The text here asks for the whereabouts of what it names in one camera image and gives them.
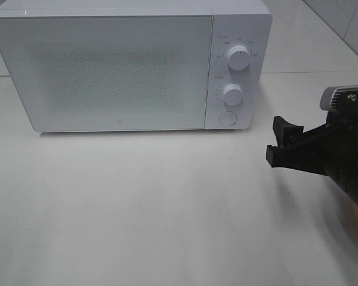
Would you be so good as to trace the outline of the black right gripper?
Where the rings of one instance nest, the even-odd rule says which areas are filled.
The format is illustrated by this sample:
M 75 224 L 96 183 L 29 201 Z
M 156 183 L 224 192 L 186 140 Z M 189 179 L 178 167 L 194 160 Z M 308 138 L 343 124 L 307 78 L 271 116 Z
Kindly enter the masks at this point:
M 334 128 L 329 136 L 328 127 Z M 358 116 L 328 111 L 326 124 L 308 131 L 275 116 L 273 132 L 277 146 L 266 147 L 266 160 L 272 168 L 323 172 L 323 146 L 327 174 L 358 206 Z

